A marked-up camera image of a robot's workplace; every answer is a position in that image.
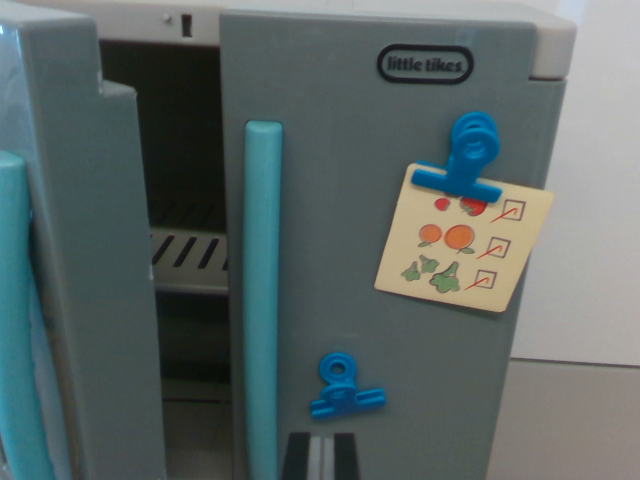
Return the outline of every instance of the magnetic clip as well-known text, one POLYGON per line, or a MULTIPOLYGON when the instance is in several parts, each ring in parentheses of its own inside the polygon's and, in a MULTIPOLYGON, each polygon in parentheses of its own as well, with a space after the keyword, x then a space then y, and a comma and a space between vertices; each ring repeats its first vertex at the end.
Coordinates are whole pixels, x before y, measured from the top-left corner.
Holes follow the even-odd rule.
POLYGON ((483 185, 476 180, 482 169, 500 153, 498 130, 493 119, 483 112, 463 115, 451 131, 451 154, 446 174, 417 169, 411 183, 420 187, 441 190, 483 202, 496 202, 502 189, 483 185))
POLYGON ((322 420, 371 410, 387 403, 384 390, 359 391, 356 387, 355 360, 346 353, 331 353, 320 362, 320 376, 329 384, 320 393, 321 400, 311 402, 311 416, 322 420))

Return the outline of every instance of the white wall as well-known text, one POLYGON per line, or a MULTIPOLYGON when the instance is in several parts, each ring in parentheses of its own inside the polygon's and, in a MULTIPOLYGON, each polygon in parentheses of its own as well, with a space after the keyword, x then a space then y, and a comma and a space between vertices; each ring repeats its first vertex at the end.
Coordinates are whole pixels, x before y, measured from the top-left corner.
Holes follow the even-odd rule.
POLYGON ((578 38, 512 355, 640 365, 640 2, 523 3, 578 38))

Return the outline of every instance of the broccoli illustration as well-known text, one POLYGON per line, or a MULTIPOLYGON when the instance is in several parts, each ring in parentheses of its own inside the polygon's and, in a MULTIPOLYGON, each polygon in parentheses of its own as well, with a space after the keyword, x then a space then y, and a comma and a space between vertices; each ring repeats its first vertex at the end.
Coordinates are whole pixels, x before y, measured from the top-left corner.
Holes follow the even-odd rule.
POLYGON ((413 262, 409 268, 407 268, 402 275, 407 282, 413 282, 414 280, 420 280, 420 272, 418 271, 418 262, 413 262))
POLYGON ((424 255, 420 255, 420 262, 422 263, 422 265, 420 265, 420 271, 422 273, 433 273, 436 271, 436 268, 438 268, 438 265, 440 265, 440 262, 437 260, 427 258, 424 255))
POLYGON ((458 285, 458 279, 456 278, 456 271, 460 264, 458 262, 453 262, 449 265, 444 272, 436 273, 429 283, 436 287, 440 293, 447 293, 449 290, 457 292, 460 290, 460 285, 458 285))

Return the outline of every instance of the red check mark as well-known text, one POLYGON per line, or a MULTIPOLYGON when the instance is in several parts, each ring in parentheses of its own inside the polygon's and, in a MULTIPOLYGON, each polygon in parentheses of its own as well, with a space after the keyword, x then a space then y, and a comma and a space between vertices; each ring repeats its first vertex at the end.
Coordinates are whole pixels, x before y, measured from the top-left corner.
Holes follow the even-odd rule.
POLYGON ((518 213, 518 209, 517 208, 512 208, 511 210, 507 210, 506 212, 504 212, 502 215, 500 215, 497 218, 494 218, 493 220, 491 220, 491 223, 493 222, 497 222, 498 220, 500 220, 501 218, 506 217, 507 215, 511 215, 512 213, 518 213))
POLYGON ((469 285, 467 288, 465 288, 465 290, 469 290, 470 288, 475 287, 476 285, 480 285, 481 283, 489 283, 489 277, 484 277, 481 278, 480 280, 478 280, 476 283, 474 283, 473 285, 469 285))
POLYGON ((493 247, 491 250, 484 252, 482 255, 480 255, 478 258, 476 258, 476 260, 482 258, 482 257, 486 257, 487 255, 492 254, 493 252, 500 252, 502 250, 502 245, 498 245, 497 247, 493 247))

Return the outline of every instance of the refrigerator top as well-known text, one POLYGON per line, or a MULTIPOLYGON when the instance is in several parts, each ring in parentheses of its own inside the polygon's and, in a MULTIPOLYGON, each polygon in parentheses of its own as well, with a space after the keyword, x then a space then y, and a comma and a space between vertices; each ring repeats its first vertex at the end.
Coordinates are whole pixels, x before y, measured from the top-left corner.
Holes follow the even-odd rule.
POLYGON ((25 0, 92 16, 100 38, 198 46, 220 44, 223 10, 265 15, 331 15, 394 21, 526 22, 536 26, 538 42, 531 78, 557 80, 567 76, 576 36, 568 20, 507 2, 429 2, 417 0, 25 0))

